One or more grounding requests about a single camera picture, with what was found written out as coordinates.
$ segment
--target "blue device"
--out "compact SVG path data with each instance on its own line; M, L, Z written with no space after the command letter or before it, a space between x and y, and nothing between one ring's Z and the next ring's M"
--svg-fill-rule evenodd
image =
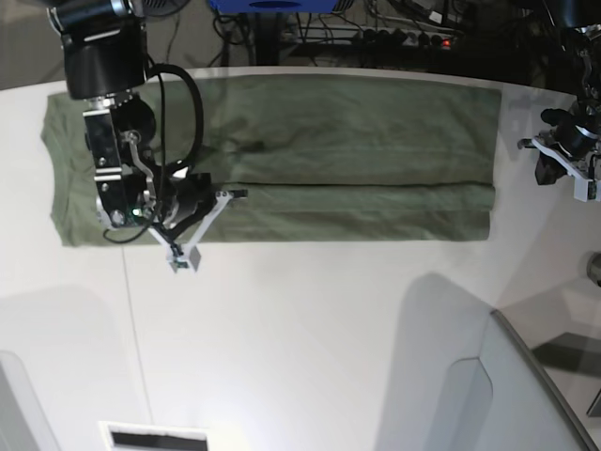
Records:
M316 12L328 13L339 0L210 0L213 8L224 14L240 12Z

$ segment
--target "olive green cloth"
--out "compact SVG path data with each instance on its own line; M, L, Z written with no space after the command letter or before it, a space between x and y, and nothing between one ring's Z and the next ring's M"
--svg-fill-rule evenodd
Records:
M249 191L215 221L205 241L487 238L499 91L326 75L198 85L205 148L197 168L224 189ZM140 92L160 123L158 85ZM166 84L166 98L172 161L192 141L193 107L182 83ZM68 246L108 244L97 220L84 109L67 94L49 97L42 132L54 165L52 218Z

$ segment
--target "screw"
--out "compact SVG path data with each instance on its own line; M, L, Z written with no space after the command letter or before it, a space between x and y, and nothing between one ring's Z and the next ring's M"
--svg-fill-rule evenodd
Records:
M113 210L111 211L111 221L117 226L123 226L125 224L125 215L119 210Z

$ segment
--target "gray floor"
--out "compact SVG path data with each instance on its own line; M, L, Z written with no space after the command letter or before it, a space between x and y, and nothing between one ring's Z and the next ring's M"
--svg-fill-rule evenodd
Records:
M359 4L347 16L360 24L368 23ZM148 48L157 61L165 59L176 20L177 16L173 16L148 23ZM184 68L206 66L222 45L212 29L207 3L192 0L180 20L170 62ZM50 27L45 9L35 0L0 0L0 27L0 89L64 79L59 37ZM234 47L231 65L247 64L244 50Z

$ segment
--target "black rectangle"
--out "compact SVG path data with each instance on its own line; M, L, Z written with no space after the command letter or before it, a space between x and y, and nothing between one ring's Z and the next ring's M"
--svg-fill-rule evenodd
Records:
M207 441L182 439L171 435L128 434L111 432L113 443L119 446L140 449L165 449L170 451L208 451Z

